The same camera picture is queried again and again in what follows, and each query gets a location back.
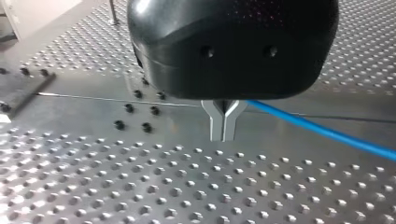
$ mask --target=black plastic housing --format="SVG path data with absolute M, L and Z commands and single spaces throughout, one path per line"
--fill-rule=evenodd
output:
M 279 99 L 318 78 L 336 0 L 130 0 L 134 53 L 156 88 L 187 99 Z

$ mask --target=perforated metal table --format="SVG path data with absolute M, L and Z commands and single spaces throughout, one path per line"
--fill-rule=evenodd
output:
M 105 1 L 84 1 L 7 52 L 8 70 L 57 78 L 0 123 L 1 223 L 395 223 L 392 161 L 254 108 L 235 141 L 210 142 L 199 102 L 162 100 L 142 83 L 125 5 L 112 26 Z M 269 103 L 396 148 L 396 1 L 340 7 L 318 82 Z

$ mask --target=blue cable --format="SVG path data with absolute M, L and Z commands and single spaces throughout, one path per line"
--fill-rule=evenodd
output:
M 270 105 L 263 104 L 259 101 L 248 100 L 247 102 L 250 105 L 254 105 L 255 107 L 259 108 L 262 111 L 265 111 L 265 112 L 267 112 L 271 115 L 274 115 L 276 117 L 279 117 L 281 119 L 284 119 L 284 120 L 286 120 L 290 123 L 293 123 L 295 125 L 298 125 L 303 128 L 306 128 L 308 130 L 311 130 L 315 133 L 319 133 L 323 136 L 329 137 L 329 138 L 339 141 L 339 142 L 343 142 L 350 146 L 359 148 L 363 151 L 373 153 L 377 156 L 384 157 L 384 158 L 387 158 L 392 161 L 396 161 L 396 151 L 393 151 L 390 148 L 381 147 L 381 146 L 375 145 L 373 143 L 369 143 L 369 142 L 360 140 L 359 138 L 352 137 L 352 136 L 346 135 L 344 133 L 339 133 L 337 131 L 331 130 L 329 128 L 326 128 L 326 127 L 318 125 L 314 122 L 311 122 L 307 119 L 293 116 L 292 114 L 289 114 L 282 110 L 276 109 Z

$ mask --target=metal bracket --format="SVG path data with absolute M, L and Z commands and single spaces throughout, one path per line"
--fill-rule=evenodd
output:
M 55 79 L 55 74 L 42 69 L 31 73 L 26 68 L 23 74 L 5 72 L 0 75 L 0 123 L 9 123 L 29 100 Z
M 210 117 L 210 140 L 233 141 L 235 137 L 236 120 L 246 109 L 245 101 L 201 101 L 202 107 Z

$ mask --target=black bolt head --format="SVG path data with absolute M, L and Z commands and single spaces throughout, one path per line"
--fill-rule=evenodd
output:
M 159 98 L 160 100 L 164 100 L 164 99 L 166 98 L 165 93 L 163 93 L 163 92 L 161 92 L 161 91 L 159 91 L 159 92 L 157 93 L 157 96 L 158 96 L 158 98 Z
M 50 75 L 50 73 L 49 73 L 49 71 L 48 71 L 47 69 L 41 69 L 41 70 L 40 70 L 40 74 L 41 74 L 41 76 L 43 76 L 43 77 L 47 77 L 47 76 Z
M 149 84 L 148 80 L 142 77 L 142 83 L 143 85 L 147 86 Z
M 142 128 L 143 128 L 143 132 L 145 133 L 151 133 L 152 131 L 151 125 L 147 122 L 142 124 Z
M 25 67 L 22 67 L 20 70 L 21 70 L 21 73 L 23 75 L 25 75 L 25 76 L 29 76 L 30 75 L 29 69 L 27 69 Z
M 125 129 L 125 124 L 124 124 L 124 122 L 122 121 L 122 120 L 116 120 L 116 121 L 114 121 L 114 127 L 117 129 L 117 130 L 124 130 Z
M 134 106 L 131 104 L 126 104 L 125 105 L 125 111 L 128 113 L 134 113 Z
M 152 106 L 149 108 L 150 112 L 152 115 L 159 115 L 160 114 L 160 109 L 157 106 Z
M 6 68 L 0 68 L 0 74 L 1 75 L 5 75 L 7 73 L 7 69 Z
M 143 96 L 142 91 L 140 91 L 140 90 L 135 90 L 134 91 L 134 97 L 140 99 L 140 98 L 142 98 L 142 96 Z
M 2 103 L 2 104 L 0 104 L 0 110 L 3 113 L 7 113 L 11 110 L 11 106 L 9 106 L 8 104 Z

